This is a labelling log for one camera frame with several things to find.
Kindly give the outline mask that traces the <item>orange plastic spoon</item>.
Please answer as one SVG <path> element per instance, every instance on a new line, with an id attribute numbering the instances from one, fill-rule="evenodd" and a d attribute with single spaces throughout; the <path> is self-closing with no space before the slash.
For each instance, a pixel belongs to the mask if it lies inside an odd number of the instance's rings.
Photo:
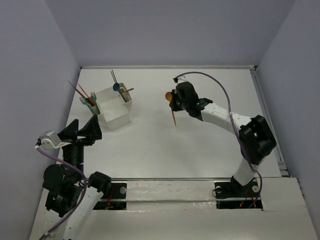
<path id="1" fill-rule="evenodd" d="M 175 118 L 175 114 L 174 114 L 174 110 L 173 110 L 173 94 L 172 94 L 172 92 L 167 92 L 165 94 L 165 99 L 167 101 L 169 101 L 169 107 L 170 107 L 170 110 L 171 110 L 172 119 L 173 119 L 173 122 L 174 122 L 174 126 L 176 127 L 177 123 L 176 123 L 176 118 Z"/>

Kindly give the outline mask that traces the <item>teal plastic fork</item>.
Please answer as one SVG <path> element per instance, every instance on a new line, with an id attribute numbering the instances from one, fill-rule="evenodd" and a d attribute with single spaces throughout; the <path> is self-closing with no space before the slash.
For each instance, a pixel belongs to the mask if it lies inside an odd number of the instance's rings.
<path id="1" fill-rule="evenodd" d="M 94 115 L 95 113 L 94 113 L 94 111 L 93 111 L 93 109 L 92 109 L 92 106 L 91 106 L 91 104 L 84 98 L 84 97 L 80 97 L 79 98 L 79 100 L 81 101 L 81 103 L 83 104 L 83 105 L 85 105 L 85 106 L 87 106 L 88 107 L 88 109 L 90 110 L 90 112 Z"/>

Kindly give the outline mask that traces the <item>steel knife black handle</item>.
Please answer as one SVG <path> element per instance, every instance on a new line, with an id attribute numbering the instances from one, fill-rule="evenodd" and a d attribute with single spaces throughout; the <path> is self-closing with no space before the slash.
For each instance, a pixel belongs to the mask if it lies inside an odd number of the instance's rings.
<path id="1" fill-rule="evenodd" d="M 85 99 L 86 102 L 88 102 L 91 106 L 94 106 L 94 104 L 89 100 L 88 97 L 85 97 L 85 95 L 80 92 L 74 85 L 72 85 L 72 83 L 70 81 L 68 81 L 68 83 L 71 85 L 72 88 L 74 88 L 74 90 L 82 97 Z"/>

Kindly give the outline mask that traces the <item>blue round spoon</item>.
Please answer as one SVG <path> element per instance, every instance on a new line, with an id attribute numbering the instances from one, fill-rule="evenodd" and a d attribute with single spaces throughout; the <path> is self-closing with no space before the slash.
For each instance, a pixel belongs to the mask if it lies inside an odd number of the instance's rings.
<path id="1" fill-rule="evenodd" d="M 114 83 L 113 86 L 112 86 L 112 89 L 115 91 L 115 92 L 118 92 L 120 94 L 120 96 L 122 97 L 123 101 L 125 103 L 127 103 L 128 101 L 126 100 L 126 98 L 124 97 L 123 93 L 121 92 L 121 88 L 120 88 L 120 84 L 119 83 Z"/>

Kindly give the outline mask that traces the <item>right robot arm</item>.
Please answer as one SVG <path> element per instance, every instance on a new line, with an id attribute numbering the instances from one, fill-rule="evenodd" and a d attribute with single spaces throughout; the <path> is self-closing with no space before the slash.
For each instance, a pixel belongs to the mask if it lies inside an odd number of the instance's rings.
<path id="1" fill-rule="evenodd" d="M 267 120 L 233 113 L 208 98 L 200 98 L 190 82 L 182 82 L 165 94 L 171 112 L 186 111 L 189 116 L 216 125 L 235 135 L 242 155 L 241 163 L 230 179 L 230 191 L 242 196 L 249 189 L 263 160 L 276 147 L 276 139 Z"/>

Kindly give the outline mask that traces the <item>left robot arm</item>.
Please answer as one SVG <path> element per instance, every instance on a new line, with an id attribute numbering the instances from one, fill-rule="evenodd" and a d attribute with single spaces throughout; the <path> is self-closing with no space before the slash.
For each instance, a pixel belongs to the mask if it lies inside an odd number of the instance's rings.
<path id="1" fill-rule="evenodd" d="M 83 128 L 78 119 L 61 132 L 47 131 L 35 149 L 54 160 L 43 173 L 42 187 L 48 190 L 45 202 L 45 232 L 42 240 L 75 240 L 98 201 L 113 195 L 112 179 L 101 172 L 84 174 L 84 148 L 102 139 L 97 115 Z"/>

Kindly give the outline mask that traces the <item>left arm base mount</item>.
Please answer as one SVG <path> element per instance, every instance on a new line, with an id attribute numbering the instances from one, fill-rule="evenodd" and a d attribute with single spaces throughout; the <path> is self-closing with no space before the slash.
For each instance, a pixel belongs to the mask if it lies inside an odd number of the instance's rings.
<path id="1" fill-rule="evenodd" d="M 127 182 L 111 183 L 109 193 L 105 194 L 94 206 L 94 210 L 122 211 L 127 209 Z"/>

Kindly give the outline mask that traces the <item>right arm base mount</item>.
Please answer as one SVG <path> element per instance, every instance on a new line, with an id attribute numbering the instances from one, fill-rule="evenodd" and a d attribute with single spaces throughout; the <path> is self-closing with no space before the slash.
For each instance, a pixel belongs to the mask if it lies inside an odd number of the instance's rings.
<path id="1" fill-rule="evenodd" d="M 248 186 L 233 189 L 230 181 L 214 183 L 211 194 L 216 199 L 218 210 L 263 209 L 258 183 L 254 180 Z"/>

